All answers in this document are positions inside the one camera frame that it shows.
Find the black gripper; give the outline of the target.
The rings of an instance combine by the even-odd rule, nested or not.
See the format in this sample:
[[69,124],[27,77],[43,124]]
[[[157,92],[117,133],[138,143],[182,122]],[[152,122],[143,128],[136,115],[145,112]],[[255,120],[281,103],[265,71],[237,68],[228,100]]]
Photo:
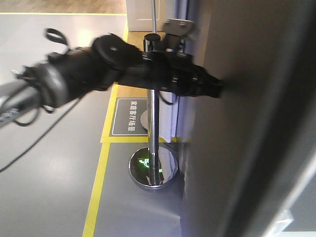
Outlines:
[[118,84],[191,97],[219,98],[223,90],[223,82],[195,65],[192,55],[166,51],[143,53],[142,64],[127,68]]

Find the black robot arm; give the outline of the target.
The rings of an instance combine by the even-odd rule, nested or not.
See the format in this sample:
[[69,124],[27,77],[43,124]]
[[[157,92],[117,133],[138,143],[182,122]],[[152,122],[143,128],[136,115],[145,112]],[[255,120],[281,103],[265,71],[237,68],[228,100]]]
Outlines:
[[172,92],[178,96],[218,98],[222,82],[192,56],[181,52],[142,52],[120,37],[97,37],[90,47],[51,53],[0,87],[0,123],[7,125],[33,109],[59,108],[113,83]]

